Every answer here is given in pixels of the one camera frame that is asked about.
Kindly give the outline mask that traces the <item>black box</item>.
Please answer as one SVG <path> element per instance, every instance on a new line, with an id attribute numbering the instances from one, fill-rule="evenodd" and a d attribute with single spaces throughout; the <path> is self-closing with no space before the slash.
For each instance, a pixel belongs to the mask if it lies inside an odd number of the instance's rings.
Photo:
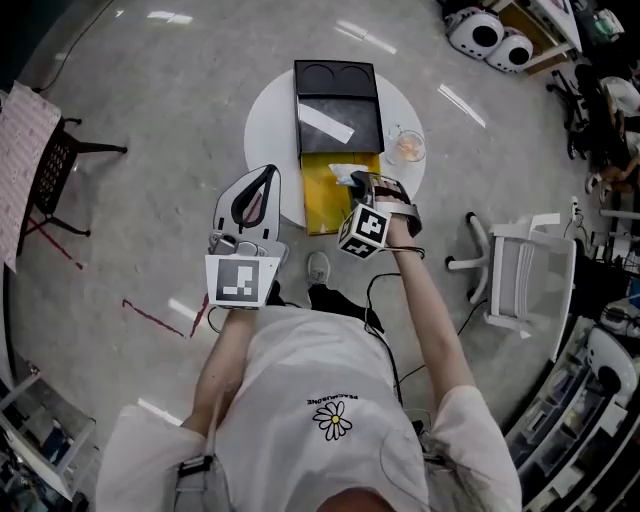
<path id="1" fill-rule="evenodd" d="M 372 64 L 296 60 L 293 87 L 299 156 L 383 151 L 379 95 Z"/>

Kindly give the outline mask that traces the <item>white office chair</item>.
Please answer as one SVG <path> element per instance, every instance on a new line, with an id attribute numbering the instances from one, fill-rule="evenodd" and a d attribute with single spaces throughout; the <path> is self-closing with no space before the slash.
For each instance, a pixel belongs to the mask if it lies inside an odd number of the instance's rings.
<path id="1" fill-rule="evenodd" d="M 513 331 L 521 338 L 540 337 L 554 362 L 563 339 L 574 286 L 577 245 L 572 239 L 547 233 L 561 223 L 559 213 L 524 216 L 514 223 L 483 228 L 469 212 L 467 226 L 480 255 L 445 259 L 451 272 L 477 269 L 479 280 L 467 298 L 476 305 L 487 299 L 487 324 Z"/>

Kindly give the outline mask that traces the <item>person's left forearm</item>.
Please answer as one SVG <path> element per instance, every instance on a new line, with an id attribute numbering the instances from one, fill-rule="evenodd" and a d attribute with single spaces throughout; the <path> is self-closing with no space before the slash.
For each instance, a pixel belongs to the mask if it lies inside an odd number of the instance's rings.
<path id="1" fill-rule="evenodd" d="M 257 312 L 231 310 L 212 351 L 206 359 L 195 388 L 193 407 L 182 427 L 207 437 L 218 427 L 240 389 Z"/>

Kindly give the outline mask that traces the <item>white metal rack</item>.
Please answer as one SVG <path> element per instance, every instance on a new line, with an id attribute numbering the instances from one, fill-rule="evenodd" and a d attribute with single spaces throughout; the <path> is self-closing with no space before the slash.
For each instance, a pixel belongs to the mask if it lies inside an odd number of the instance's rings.
<path id="1" fill-rule="evenodd" d="M 97 422 L 76 411 L 31 370 L 0 397 L 0 434 L 17 461 L 37 480 L 71 503 L 99 449 Z"/>

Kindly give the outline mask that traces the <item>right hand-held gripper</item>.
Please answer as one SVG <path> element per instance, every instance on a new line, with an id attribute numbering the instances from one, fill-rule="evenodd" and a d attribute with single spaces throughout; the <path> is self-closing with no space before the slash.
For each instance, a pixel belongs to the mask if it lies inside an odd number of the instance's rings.
<path id="1" fill-rule="evenodd" d="M 412 215 L 398 215 L 379 211 L 375 208 L 373 177 L 384 176 L 365 171 L 350 174 L 349 196 L 351 213 L 342 222 L 338 231 L 338 248 L 361 260 L 366 260 L 387 246 L 390 221 L 394 215 L 403 217 L 411 236 L 422 229 L 422 222 L 415 204 Z"/>

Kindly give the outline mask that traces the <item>white desk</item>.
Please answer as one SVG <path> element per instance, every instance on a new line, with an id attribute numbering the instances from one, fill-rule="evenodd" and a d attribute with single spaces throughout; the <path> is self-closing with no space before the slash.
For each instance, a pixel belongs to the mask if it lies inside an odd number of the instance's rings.
<path id="1" fill-rule="evenodd" d="M 582 52 L 582 43 L 570 0 L 529 0 L 562 34 L 571 49 Z"/>

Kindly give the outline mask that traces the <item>person's right forearm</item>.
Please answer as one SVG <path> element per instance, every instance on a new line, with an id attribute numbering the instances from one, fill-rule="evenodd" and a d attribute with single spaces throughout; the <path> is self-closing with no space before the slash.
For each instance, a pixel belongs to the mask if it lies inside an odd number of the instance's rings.
<path id="1" fill-rule="evenodd" d="M 414 246 L 407 234 L 390 234 L 391 247 Z M 436 406 L 449 391 L 475 384 L 447 307 L 423 260 L 413 253 L 394 254 L 410 316 L 428 371 Z"/>

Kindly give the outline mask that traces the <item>white round table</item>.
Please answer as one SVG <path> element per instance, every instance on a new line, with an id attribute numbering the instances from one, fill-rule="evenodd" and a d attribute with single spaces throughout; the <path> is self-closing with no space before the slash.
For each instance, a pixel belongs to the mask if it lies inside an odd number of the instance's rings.
<path id="1" fill-rule="evenodd" d="M 383 134 L 398 127 L 423 134 L 418 116 L 407 98 L 377 74 L 376 86 Z M 250 170 L 275 165 L 281 174 L 280 212 L 290 223 L 306 226 L 304 193 L 299 169 L 294 115 L 294 78 L 291 69 L 269 83 L 255 100 L 244 129 L 244 152 Z"/>

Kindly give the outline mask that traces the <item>person's right hand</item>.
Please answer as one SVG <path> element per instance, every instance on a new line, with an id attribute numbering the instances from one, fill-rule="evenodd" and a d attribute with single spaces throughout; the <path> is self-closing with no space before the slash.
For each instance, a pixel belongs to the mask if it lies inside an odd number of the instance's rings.
<path id="1" fill-rule="evenodd" d="M 374 176 L 372 183 L 377 210 L 405 216 L 413 214 L 414 205 L 399 181 L 386 176 Z"/>

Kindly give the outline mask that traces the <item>person's white shoe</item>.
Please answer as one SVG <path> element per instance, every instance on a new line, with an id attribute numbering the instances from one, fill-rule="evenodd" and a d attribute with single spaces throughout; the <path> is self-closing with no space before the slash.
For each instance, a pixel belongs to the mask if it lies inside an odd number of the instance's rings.
<path id="1" fill-rule="evenodd" d="M 307 278 L 310 286 L 326 285 L 331 271 L 327 255 L 322 251 L 309 254 L 307 258 Z"/>

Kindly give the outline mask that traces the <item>person's white flower shirt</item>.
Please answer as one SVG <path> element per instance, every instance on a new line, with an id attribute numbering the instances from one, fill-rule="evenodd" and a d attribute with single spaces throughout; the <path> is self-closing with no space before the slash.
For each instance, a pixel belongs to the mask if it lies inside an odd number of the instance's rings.
<path id="1" fill-rule="evenodd" d="M 96 512 L 521 512 L 514 463 L 475 384 L 449 391 L 420 439 L 361 322 L 279 307 L 265 316 L 207 437 L 122 410 Z M 213 457 L 210 471 L 180 479 L 199 455 Z"/>

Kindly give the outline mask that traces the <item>black office chair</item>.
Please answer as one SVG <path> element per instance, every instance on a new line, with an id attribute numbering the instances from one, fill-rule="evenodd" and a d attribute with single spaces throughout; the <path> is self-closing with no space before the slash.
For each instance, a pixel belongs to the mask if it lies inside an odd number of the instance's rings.
<path id="1" fill-rule="evenodd" d="M 579 64 L 575 69 L 577 87 L 559 71 L 551 72 L 552 82 L 546 85 L 565 105 L 564 128 L 567 132 L 567 153 L 571 160 L 590 155 L 596 164 L 604 164 L 611 149 L 614 129 L 608 103 L 598 76 L 591 65 Z"/>

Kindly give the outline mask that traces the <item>person's black trousers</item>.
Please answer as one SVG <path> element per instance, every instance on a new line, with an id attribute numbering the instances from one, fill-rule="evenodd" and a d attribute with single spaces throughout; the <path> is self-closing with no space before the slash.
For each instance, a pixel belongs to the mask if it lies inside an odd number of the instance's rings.
<path id="1" fill-rule="evenodd" d="M 310 285 L 308 296 L 312 310 L 356 318 L 366 322 L 380 333 L 385 333 L 379 317 L 372 309 L 351 302 L 339 291 L 330 289 L 326 284 Z"/>

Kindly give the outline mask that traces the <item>yellow tray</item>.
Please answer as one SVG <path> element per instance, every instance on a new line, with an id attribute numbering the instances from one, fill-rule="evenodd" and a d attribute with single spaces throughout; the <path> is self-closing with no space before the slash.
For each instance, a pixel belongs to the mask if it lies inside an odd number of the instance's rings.
<path id="1" fill-rule="evenodd" d="M 346 186 L 337 183 L 330 164 L 360 165 L 380 173 L 376 153 L 315 153 L 301 155 L 306 234 L 335 234 L 351 213 L 351 199 Z"/>

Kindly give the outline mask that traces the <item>clear glass cup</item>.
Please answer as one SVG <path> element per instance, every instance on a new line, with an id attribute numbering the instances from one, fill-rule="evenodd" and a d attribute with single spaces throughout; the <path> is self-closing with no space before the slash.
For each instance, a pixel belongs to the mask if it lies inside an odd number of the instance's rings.
<path id="1" fill-rule="evenodd" d="M 385 146 L 385 157 L 390 164 L 418 163 L 425 156 L 425 140 L 419 132 L 400 125 L 390 128 Z"/>

